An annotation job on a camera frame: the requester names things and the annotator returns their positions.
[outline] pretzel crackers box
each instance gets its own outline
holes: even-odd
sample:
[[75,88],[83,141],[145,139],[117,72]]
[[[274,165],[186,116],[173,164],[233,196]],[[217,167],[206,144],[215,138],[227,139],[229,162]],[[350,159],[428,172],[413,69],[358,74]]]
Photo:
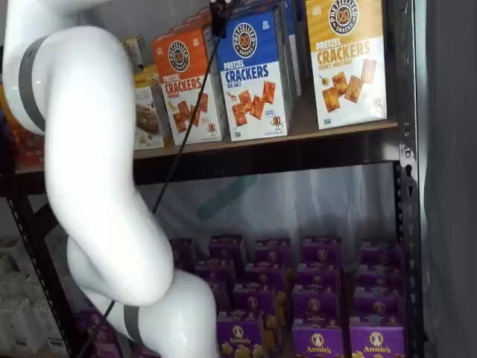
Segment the pretzel crackers box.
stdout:
[[320,129],[387,116],[381,1],[306,1]]
[[213,59],[198,110],[192,118],[198,94],[215,46],[215,38],[202,16],[153,41],[162,94],[166,102],[174,143],[181,145],[192,121],[188,144],[224,138],[227,114],[217,60]]
[[229,21],[218,60],[232,141],[287,135],[286,52],[278,5],[242,9]]

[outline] gray band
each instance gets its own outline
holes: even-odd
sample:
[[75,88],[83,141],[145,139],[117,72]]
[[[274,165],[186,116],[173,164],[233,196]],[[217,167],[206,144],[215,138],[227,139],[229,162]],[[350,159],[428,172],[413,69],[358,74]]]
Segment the gray band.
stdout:
[[27,48],[27,51],[23,54],[18,74],[19,93],[23,107],[31,121],[43,132],[45,132],[45,117],[41,114],[37,106],[37,101],[35,100],[32,76],[35,57],[45,39],[46,37],[42,37]]
[[124,325],[127,334],[137,344],[144,345],[139,332],[139,307],[124,305]]

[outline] black cable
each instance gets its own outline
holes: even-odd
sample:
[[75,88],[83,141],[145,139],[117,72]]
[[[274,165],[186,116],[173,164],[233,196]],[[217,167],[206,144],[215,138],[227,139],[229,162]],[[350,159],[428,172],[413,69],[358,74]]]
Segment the black cable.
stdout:
[[193,118],[195,118],[195,114],[198,111],[200,99],[202,98],[203,91],[205,90],[205,87],[206,87],[207,78],[209,77],[210,68],[212,67],[212,62],[213,62],[215,54],[217,53],[217,50],[218,50],[218,44],[220,43],[222,37],[225,35],[225,31],[227,29],[227,24],[230,20],[230,17],[232,16],[232,13],[233,13],[236,5],[237,5],[237,2],[238,2],[238,0],[234,0],[232,5],[230,6],[229,13],[227,14],[227,18],[225,20],[224,27],[222,28],[222,31],[221,31],[221,35],[217,38],[217,42],[214,46],[212,54],[210,55],[209,62],[207,63],[206,74],[205,74],[205,77],[203,78],[202,87],[200,88],[199,96],[197,98],[197,102],[195,103],[195,108],[194,108],[194,111],[192,112],[192,116],[191,116],[191,119],[190,119],[190,122],[189,122],[189,126],[187,127],[186,136],[184,137],[184,140],[182,141],[182,145],[180,146],[180,149],[179,149],[179,151],[177,152],[177,154],[174,158],[174,162],[172,163],[172,167],[169,170],[169,173],[165,177],[164,185],[162,185],[161,192],[159,193],[159,196],[157,197],[156,203],[153,206],[153,209],[152,209],[153,213],[156,213],[157,209],[159,209],[159,205],[161,204],[161,201],[162,201],[162,198],[164,197],[165,191],[167,190],[167,188],[168,188],[168,186],[171,182],[171,179],[176,172],[177,165],[179,164],[182,153],[184,152],[184,148],[186,147],[187,139],[189,138],[189,134],[191,133],[191,129],[192,129],[192,124],[194,122]]
[[78,353],[75,358],[83,358],[83,356],[84,356],[84,354],[86,353],[86,351],[88,350],[88,348],[89,348],[89,347],[92,345],[92,343],[95,341],[96,336],[98,335],[99,331],[100,331],[101,328],[103,327],[104,323],[106,323],[106,318],[107,318],[107,316],[110,314],[110,312],[111,312],[111,310],[113,309],[115,303],[116,303],[115,301],[111,301],[111,303],[110,303],[110,305],[108,306],[106,312],[105,312],[104,315],[101,317],[101,322],[100,322],[100,323],[95,327],[95,329],[91,332],[91,334],[89,335],[88,340],[87,340],[86,343],[83,345],[83,347],[81,348],[80,353]]
[[[209,77],[210,68],[212,67],[212,63],[213,63],[213,60],[215,58],[215,54],[217,53],[217,50],[218,50],[218,44],[220,43],[222,37],[225,35],[225,31],[227,29],[227,24],[230,20],[230,17],[232,16],[233,11],[235,10],[237,2],[238,2],[238,0],[234,0],[232,5],[230,6],[229,13],[227,14],[227,18],[226,18],[225,23],[224,23],[224,27],[222,28],[222,31],[221,31],[221,35],[217,38],[217,42],[216,42],[216,44],[214,46],[214,49],[213,49],[213,51],[210,55],[209,62],[207,63],[206,74],[203,78],[202,87],[200,88],[199,95],[198,95],[198,98],[197,98],[197,102],[195,103],[195,108],[194,108],[194,111],[192,112],[192,116],[191,116],[191,119],[190,119],[190,122],[189,122],[189,126],[187,127],[186,136],[184,137],[182,145],[180,146],[180,149],[175,156],[174,162],[172,163],[172,167],[169,169],[169,173],[165,177],[164,185],[162,186],[161,192],[160,192],[159,196],[157,197],[156,203],[154,204],[154,207],[153,207],[153,210],[152,210],[153,213],[156,213],[157,209],[159,208],[159,205],[162,201],[162,198],[164,197],[165,191],[167,190],[167,188],[168,188],[168,186],[171,182],[171,179],[174,176],[174,173],[176,172],[176,168],[177,168],[177,165],[179,164],[182,153],[184,152],[184,148],[186,147],[187,139],[189,138],[189,134],[191,133],[191,129],[192,129],[192,124],[194,123],[194,121],[192,119],[195,118],[195,115],[198,111],[200,99],[202,98],[203,91],[205,90],[205,87],[206,87],[207,78]],[[88,348],[95,341],[96,336],[98,335],[98,333],[99,333],[100,329],[102,328],[103,324],[106,323],[107,316],[110,314],[111,310],[113,309],[114,304],[115,304],[115,301],[111,301],[111,304],[108,306],[106,312],[101,317],[102,322],[100,324],[98,324],[98,326],[96,326],[96,328],[93,330],[93,332],[89,335],[88,340],[83,345],[83,347],[81,348],[80,353],[78,353],[75,358],[83,358],[83,356],[86,353],[86,351],[88,350]]]

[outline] pretzelized logo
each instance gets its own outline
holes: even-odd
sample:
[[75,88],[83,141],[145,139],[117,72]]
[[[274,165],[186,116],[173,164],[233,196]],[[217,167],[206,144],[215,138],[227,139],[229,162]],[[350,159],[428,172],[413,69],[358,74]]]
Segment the pretzelized logo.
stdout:
[[233,48],[238,56],[251,57],[256,50],[256,32],[255,29],[246,23],[238,24],[233,31]]
[[169,46],[169,62],[171,66],[179,71],[184,72],[189,67],[189,50],[186,45],[181,41],[174,41]]
[[338,35],[348,35],[359,20],[356,0],[335,0],[329,9],[329,25]]

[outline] annie's logo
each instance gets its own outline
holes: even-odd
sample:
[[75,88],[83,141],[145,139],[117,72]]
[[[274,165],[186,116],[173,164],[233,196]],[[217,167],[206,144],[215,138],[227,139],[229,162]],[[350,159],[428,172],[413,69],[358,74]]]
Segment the annie's logo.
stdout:
[[325,347],[325,338],[323,338],[322,335],[319,333],[315,333],[312,336],[312,345],[314,347],[307,347],[306,352],[307,353],[328,353],[331,354],[331,349],[328,347]]
[[370,335],[370,343],[372,347],[364,347],[364,352],[368,353],[391,353],[389,347],[383,347],[385,338],[379,332],[372,332]]
[[234,335],[235,338],[231,338],[230,343],[242,343],[242,344],[245,344],[245,345],[250,344],[250,340],[244,338],[244,330],[243,330],[242,327],[233,326],[232,334]]

